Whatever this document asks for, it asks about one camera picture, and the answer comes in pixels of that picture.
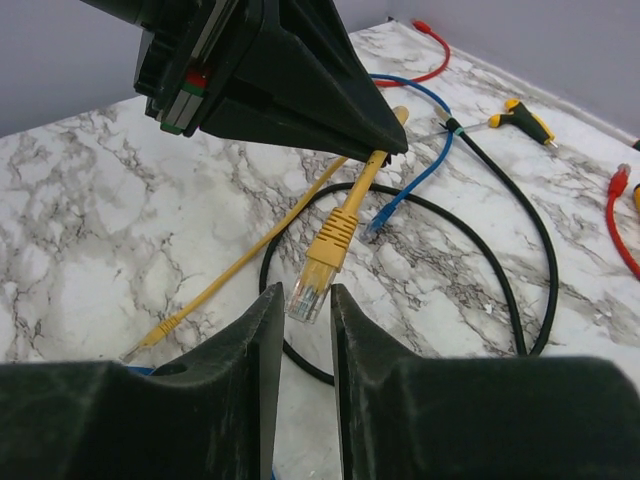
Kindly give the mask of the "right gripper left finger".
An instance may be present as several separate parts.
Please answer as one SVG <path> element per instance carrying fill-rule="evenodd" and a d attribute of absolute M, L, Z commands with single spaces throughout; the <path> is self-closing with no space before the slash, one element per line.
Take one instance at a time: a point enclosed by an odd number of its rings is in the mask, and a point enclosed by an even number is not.
<path fill-rule="evenodd" d="M 149 375 L 111 361 L 1 368 L 5 479 L 267 479 L 284 294 Z"/>

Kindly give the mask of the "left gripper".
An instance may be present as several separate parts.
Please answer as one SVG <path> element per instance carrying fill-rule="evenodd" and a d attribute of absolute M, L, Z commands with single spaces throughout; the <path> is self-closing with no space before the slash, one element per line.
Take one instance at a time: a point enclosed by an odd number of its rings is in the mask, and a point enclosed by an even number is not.
<path fill-rule="evenodd" d="M 135 91 L 160 128 L 186 135 L 205 97 L 215 44 L 245 1 L 87 3 L 142 29 Z M 331 1 L 265 1 L 255 37 L 199 123 L 215 137 L 365 161 L 404 153 L 403 126 L 360 62 Z"/>

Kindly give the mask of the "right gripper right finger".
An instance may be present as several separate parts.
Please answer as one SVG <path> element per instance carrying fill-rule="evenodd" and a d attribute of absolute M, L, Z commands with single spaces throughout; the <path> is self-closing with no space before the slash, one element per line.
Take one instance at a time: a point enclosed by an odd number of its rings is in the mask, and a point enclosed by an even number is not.
<path fill-rule="evenodd" d="M 346 479 L 635 479 L 639 395 L 593 357 L 428 359 L 331 290 Z"/>

